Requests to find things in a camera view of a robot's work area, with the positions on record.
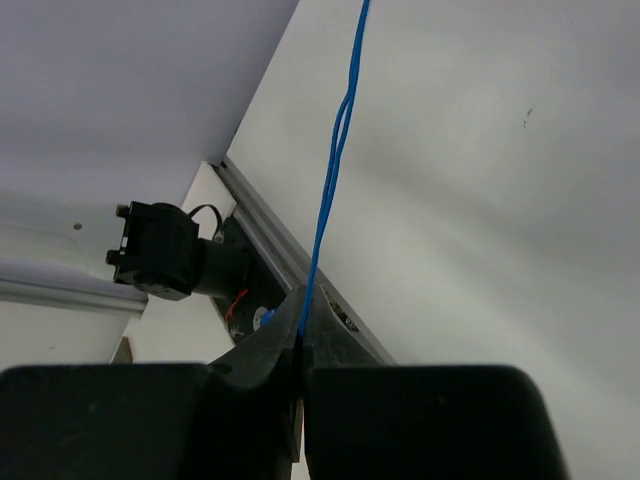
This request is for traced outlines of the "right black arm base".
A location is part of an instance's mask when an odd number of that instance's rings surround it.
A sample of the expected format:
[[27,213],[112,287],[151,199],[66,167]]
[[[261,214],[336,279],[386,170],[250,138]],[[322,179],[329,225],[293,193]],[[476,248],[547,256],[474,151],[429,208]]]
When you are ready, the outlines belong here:
[[120,245],[106,253],[113,282],[150,296],[212,299],[238,344],[285,299],[281,285],[233,217],[212,204],[189,212],[167,203],[116,207],[124,220]]

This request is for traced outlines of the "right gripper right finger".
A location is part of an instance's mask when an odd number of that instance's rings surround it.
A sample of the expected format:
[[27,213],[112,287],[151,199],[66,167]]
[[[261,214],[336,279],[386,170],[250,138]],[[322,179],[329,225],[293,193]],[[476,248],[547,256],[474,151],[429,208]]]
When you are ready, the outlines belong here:
[[316,285],[305,323],[305,369],[381,367],[388,363],[336,316]]

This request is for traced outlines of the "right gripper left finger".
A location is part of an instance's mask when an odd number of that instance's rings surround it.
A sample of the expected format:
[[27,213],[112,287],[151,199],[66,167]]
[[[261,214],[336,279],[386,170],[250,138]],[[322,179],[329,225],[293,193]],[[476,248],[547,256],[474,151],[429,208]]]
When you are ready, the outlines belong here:
[[298,323],[305,288],[286,295],[270,321],[209,364],[212,372],[238,390],[288,384],[300,372]]

